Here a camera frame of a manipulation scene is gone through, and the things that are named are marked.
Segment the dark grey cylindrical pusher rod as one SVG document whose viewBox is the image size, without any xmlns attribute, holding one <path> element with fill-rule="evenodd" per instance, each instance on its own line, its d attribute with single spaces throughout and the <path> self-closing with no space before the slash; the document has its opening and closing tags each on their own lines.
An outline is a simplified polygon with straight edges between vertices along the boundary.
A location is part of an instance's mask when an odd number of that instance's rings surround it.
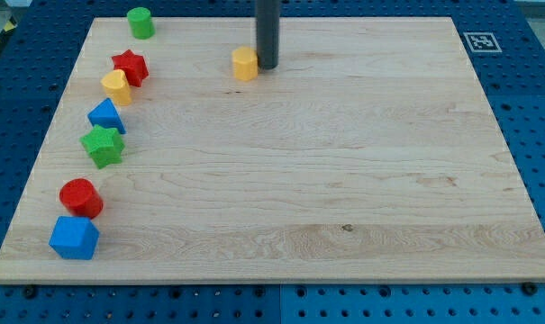
<svg viewBox="0 0 545 324">
<path fill-rule="evenodd" d="M 273 69 L 278 64 L 280 1 L 255 1 L 256 42 L 261 69 Z"/>
</svg>

